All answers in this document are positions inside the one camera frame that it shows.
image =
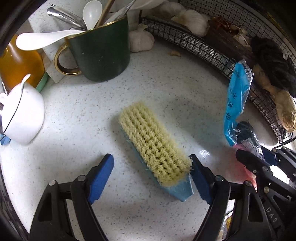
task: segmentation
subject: screw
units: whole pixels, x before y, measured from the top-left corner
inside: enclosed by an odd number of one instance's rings
[[[263,189],[263,191],[264,191],[264,193],[269,193],[269,187],[265,187],[265,188]]]
[[[79,176],[79,177],[77,178],[77,180],[78,180],[79,182],[83,182],[85,179],[86,179],[86,176],[84,176],[84,175],[81,175],[81,176]]]
[[[51,181],[48,183],[48,185],[50,185],[50,186],[54,186],[54,185],[55,185],[55,183],[56,183],[56,181],[55,181],[55,180],[51,180]]]
[[[245,181],[244,182],[248,187],[252,186],[252,183],[250,181]]]
[[[224,177],[222,177],[222,176],[216,176],[215,179],[216,179],[216,181],[218,181],[218,182],[222,182],[222,181],[224,181]]]

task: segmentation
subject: plastic bag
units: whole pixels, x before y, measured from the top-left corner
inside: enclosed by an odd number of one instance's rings
[[[243,112],[254,74],[243,59],[235,64],[227,92],[224,135],[230,146],[247,150],[264,160],[253,127],[246,121],[236,122]]]

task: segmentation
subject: speckled countertop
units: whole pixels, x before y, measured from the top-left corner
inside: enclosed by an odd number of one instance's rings
[[[245,180],[234,150],[223,135],[228,81],[196,57],[167,42],[151,51],[132,53],[117,78],[94,83],[85,77],[48,82],[42,95],[46,116],[27,146],[1,147],[1,166],[12,204],[29,231],[40,197],[52,179],[74,180],[97,165],[106,153],[115,166],[101,198],[92,207],[109,240],[192,240],[208,208],[195,194],[181,203],[147,175],[118,124],[120,111],[143,100],[185,152],[196,154],[214,174],[228,181]],[[247,102],[244,119],[265,145],[275,136]],[[69,203],[70,214],[73,207]],[[79,235],[73,219],[73,229]]]

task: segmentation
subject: orange container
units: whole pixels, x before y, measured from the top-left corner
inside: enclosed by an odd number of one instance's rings
[[[40,54],[36,50],[19,49],[16,39],[17,35],[14,35],[0,57],[0,76],[8,92],[27,74],[31,74],[27,83],[36,88],[45,73]]]

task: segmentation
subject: brush bristles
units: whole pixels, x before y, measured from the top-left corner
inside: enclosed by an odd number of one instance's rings
[[[190,172],[191,160],[143,102],[125,108],[119,123],[160,185],[174,186]]]

